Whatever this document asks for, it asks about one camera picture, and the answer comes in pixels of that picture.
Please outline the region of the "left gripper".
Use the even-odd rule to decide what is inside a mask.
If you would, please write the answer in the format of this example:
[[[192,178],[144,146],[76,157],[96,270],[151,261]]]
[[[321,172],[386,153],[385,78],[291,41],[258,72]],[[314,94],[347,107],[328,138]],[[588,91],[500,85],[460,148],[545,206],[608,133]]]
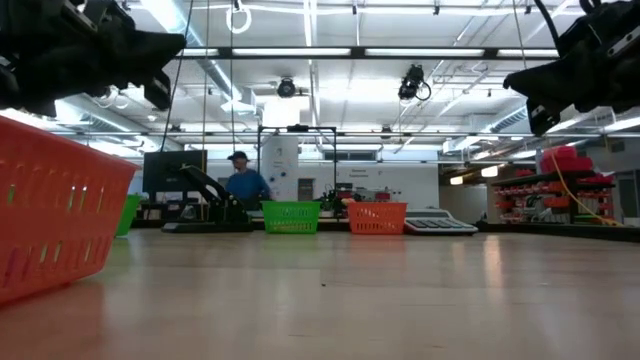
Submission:
[[[54,116],[56,100],[80,93],[170,89],[163,68],[185,47],[184,34],[137,29],[115,0],[0,0],[0,110]]]

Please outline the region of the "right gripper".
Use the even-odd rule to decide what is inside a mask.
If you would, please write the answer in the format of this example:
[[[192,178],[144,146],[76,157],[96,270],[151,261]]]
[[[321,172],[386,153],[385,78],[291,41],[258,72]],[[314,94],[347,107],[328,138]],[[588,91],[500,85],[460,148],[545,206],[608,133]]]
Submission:
[[[560,59],[509,74],[529,114],[640,107],[640,0],[579,0],[584,15],[554,39]]]

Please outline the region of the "white pillar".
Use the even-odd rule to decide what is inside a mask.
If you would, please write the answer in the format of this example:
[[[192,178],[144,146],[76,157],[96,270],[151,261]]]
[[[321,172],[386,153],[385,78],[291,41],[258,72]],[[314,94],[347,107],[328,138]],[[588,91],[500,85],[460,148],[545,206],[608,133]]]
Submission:
[[[261,170],[271,198],[276,201],[298,200],[298,138],[274,136],[262,147]]]

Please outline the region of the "grey desk calculator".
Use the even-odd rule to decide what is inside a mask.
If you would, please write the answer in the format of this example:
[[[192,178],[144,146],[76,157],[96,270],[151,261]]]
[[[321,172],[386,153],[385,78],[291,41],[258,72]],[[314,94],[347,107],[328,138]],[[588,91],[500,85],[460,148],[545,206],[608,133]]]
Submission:
[[[413,235],[473,235],[474,225],[455,219],[449,211],[439,208],[408,210],[404,230]]]

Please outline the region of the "person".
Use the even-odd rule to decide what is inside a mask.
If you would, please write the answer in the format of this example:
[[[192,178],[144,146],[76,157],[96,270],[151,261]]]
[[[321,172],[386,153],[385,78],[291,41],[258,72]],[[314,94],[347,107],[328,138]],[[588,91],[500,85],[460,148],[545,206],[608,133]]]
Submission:
[[[267,182],[261,174],[248,167],[249,159],[245,152],[235,151],[228,160],[232,162],[235,173],[227,181],[227,192],[239,200],[271,199],[271,190]]]

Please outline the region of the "orange plastic basket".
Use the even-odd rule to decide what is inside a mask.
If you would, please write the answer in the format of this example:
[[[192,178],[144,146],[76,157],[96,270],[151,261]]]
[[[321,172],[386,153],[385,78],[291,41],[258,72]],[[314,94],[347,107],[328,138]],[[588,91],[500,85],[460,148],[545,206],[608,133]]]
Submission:
[[[0,116],[0,306],[101,271],[136,170]]]
[[[350,230],[358,235],[404,233],[407,204],[402,202],[352,202],[348,204]]]

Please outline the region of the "green plastic basket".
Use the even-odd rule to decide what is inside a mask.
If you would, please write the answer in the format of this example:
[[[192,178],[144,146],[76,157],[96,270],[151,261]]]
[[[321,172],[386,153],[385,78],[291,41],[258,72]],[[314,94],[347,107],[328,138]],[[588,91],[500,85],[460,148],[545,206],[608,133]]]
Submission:
[[[262,201],[265,231],[270,234],[315,234],[320,202]]]
[[[115,236],[122,237],[129,233],[131,225],[136,217],[137,209],[141,201],[140,195],[128,195],[123,206],[121,217]]]

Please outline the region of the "shelf with red bins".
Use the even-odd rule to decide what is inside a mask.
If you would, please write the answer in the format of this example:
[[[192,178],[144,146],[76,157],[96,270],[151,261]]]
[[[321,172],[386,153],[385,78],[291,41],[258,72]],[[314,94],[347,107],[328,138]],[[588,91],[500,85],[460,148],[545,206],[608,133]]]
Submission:
[[[492,185],[494,206],[504,224],[616,224],[614,177],[596,170],[593,160],[573,146],[541,152],[534,172],[518,169]]]

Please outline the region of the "black monitor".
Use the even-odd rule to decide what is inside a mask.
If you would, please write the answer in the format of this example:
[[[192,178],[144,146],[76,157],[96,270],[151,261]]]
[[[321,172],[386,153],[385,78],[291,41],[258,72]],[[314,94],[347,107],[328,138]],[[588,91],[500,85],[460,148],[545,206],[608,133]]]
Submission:
[[[142,191],[189,192],[195,191],[180,169],[184,165],[202,168],[206,150],[147,152],[143,158]]]

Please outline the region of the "black overhead frame bar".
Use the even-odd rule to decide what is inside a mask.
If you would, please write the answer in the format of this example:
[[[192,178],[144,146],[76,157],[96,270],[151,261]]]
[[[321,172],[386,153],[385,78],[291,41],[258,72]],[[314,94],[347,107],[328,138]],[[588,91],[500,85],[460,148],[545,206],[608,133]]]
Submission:
[[[196,47],[181,51],[176,58],[188,60],[255,60],[255,59],[311,59],[311,60],[532,60],[547,61],[559,57],[552,48],[497,47]]]

